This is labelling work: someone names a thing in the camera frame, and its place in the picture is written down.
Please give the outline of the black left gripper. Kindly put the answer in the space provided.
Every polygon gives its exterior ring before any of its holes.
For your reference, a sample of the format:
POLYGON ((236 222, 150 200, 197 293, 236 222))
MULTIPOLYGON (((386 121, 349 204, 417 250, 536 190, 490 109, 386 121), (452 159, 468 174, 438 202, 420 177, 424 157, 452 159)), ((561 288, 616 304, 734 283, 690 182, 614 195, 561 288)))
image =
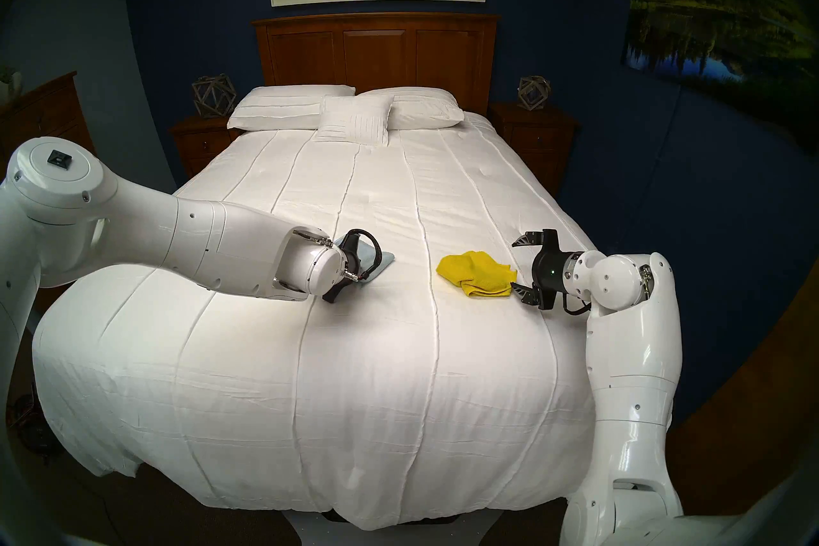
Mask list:
POLYGON ((367 281, 375 272, 375 238, 369 232, 348 232, 342 238, 339 249, 345 255, 346 264, 341 286, 367 281))

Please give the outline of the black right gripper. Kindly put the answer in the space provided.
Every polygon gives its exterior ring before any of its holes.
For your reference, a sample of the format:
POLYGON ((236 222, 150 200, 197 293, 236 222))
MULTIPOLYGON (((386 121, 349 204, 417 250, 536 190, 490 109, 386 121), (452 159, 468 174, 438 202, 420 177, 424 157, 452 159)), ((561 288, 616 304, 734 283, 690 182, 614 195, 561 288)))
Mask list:
POLYGON ((566 273, 569 274, 571 281, 574 267, 582 251, 561 251, 559 235, 555 229, 526 232, 511 244, 512 248, 521 246, 536 246, 541 249, 532 261, 531 287, 511 282, 513 294, 525 305, 535 305, 541 311, 553 309, 557 295, 561 295, 563 310, 570 312, 569 291, 565 284, 566 273))

